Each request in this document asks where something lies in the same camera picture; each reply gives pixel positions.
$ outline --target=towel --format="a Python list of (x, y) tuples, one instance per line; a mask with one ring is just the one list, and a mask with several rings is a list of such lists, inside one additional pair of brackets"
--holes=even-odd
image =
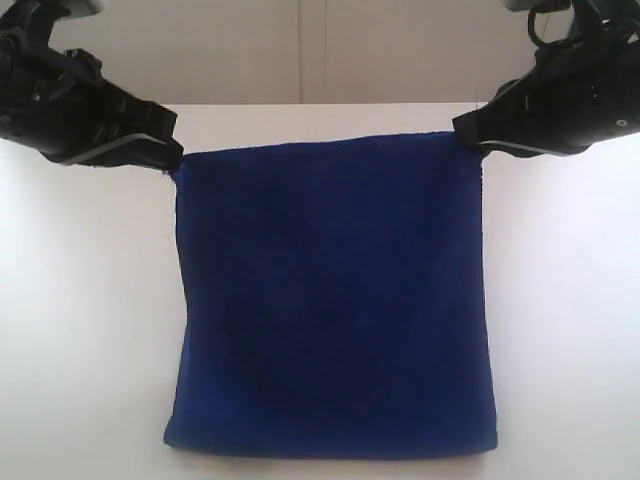
[(165, 442), (290, 459), (495, 448), (481, 162), (452, 133), (186, 156)]

